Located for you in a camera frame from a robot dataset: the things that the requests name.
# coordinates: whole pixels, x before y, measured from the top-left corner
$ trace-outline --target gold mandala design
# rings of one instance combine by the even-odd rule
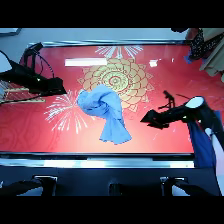
[[[86,91],[104,84],[120,96],[122,108],[136,112],[138,102],[149,102],[146,91],[154,90],[148,82],[153,75],[145,73],[146,65],[136,64],[134,59],[109,59],[106,66],[84,68],[84,78],[78,79]]]

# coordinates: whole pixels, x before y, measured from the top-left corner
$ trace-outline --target blue cloth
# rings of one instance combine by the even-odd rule
[[[82,91],[77,99],[78,106],[90,116],[106,119],[100,140],[121,144],[131,140],[122,117],[119,96],[105,85],[98,85],[92,92]]]
[[[219,111],[215,111],[216,116],[221,121]],[[194,148],[195,167],[198,168],[215,168],[216,156],[212,146],[212,142],[208,135],[200,129],[196,122],[188,122],[188,129],[190,131],[191,142]]]

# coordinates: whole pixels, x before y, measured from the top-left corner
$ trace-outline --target beige fabric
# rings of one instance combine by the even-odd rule
[[[200,70],[205,70],[210,76],[224,70],[224,38],[216,46],[206,62],[201,65]]]
[[[224,33],[224,28],[201,28],[203,31],[204,41],[208,41],[213,37],[218,36],[221,33]]]

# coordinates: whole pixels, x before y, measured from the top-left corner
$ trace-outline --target crumpled cloth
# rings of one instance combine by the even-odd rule
[[[132,139],[125,128],[121,100],[112,89],[101,84],[91,92],[83,90],[77,98],[77,104],[84,113],[106,119],[100,136],[103,142],[121,144]]]

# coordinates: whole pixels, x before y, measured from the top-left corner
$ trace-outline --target red mat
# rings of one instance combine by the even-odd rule
[[[102,48],[96,46],[44,48],[41,55],[64,80],[66,96],[47,97],[45,103],[23,103],[0,107],[0,150],[11,152],[69,153],[192,153],[186,124],[175,122],[159,130],[139,121],[150,109],[165,105],[163,91],[175,96],[204,96],[224,118],[224,84],[220,77],[199,71],[201,61],[186,64],[188,46],[150,45]],[[68,58],[103,58],[108,65],[65,67]],[[40,72],[37,58],[37,72]],[[44,64],[43,75],[51,72]],[[98,83],[120,94],[123,116],[132,140],[114,145],[99,137],[105,120],[84,114],[75,104],[77,92]],[[186,102],[176,97],[177,105]]]

